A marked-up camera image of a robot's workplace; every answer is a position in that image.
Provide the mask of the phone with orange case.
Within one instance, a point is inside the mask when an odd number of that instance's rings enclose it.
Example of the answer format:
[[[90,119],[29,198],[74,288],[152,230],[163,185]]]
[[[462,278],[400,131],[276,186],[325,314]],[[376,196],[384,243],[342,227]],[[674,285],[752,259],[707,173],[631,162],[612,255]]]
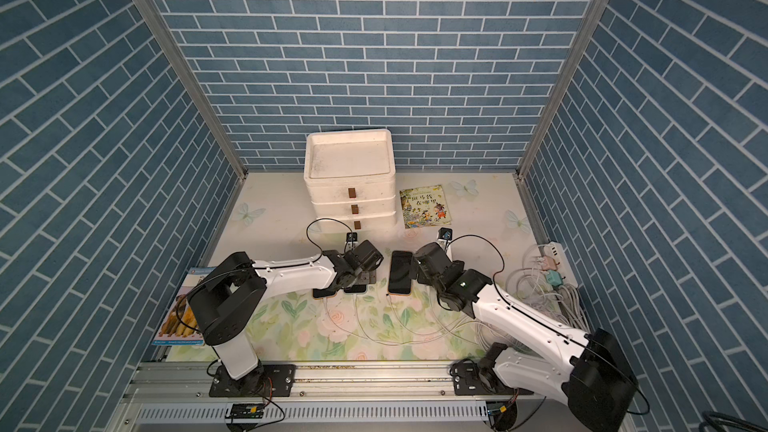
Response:
[[[333,297],[336,293],[337,293],[337,290],[335,290],[334,288],[313,289],[312,297],[314,299],[323,299],[323,298]]]

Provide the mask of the phone with red case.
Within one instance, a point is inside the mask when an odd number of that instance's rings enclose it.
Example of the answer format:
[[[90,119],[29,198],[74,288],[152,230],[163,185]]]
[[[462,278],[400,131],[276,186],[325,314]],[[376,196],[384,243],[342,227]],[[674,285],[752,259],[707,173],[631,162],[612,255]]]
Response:
[[[389,270],[388,293],[409,295],[412,290],[413,254],[409,251],[392,252]]]

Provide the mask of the phone with green case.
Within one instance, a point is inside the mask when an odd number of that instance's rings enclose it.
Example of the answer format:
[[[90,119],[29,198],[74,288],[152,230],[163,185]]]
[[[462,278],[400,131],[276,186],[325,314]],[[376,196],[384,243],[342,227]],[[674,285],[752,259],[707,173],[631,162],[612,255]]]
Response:
[[[346,294],[360,294],[365,293],[369,285],[375,285],[377,282],[376,272],[361,272],[356,278],[355,282],[350,286],[344,288]]]

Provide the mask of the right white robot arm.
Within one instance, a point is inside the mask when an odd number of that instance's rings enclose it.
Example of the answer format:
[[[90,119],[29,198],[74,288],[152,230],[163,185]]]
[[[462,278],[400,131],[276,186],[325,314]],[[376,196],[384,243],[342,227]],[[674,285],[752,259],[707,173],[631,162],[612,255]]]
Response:
[[[532,350],[527,356],[496,343],[479,361],[479,375],[495,394],[522,388],[567,405],[591,431],[620,429],[639,386],[611,333],[573,328],[536,311],[502,291],[491,277],[452,260],[437,242],[416,251],[414,262],[439,304]]]

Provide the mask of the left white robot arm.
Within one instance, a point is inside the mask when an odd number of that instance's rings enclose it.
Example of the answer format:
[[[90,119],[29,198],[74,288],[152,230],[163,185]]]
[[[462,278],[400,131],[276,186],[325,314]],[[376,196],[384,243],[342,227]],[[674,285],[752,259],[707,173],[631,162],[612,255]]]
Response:
[[[305,290],[335,294],[382,261],[368,240],[343,253],[326,250],[315,258],[289,261],[252,260],[236,252],[195,285],[186,300],[205,344],[214,349],[228,377],[240,380],[260,365],[245,329],[262,300]]]

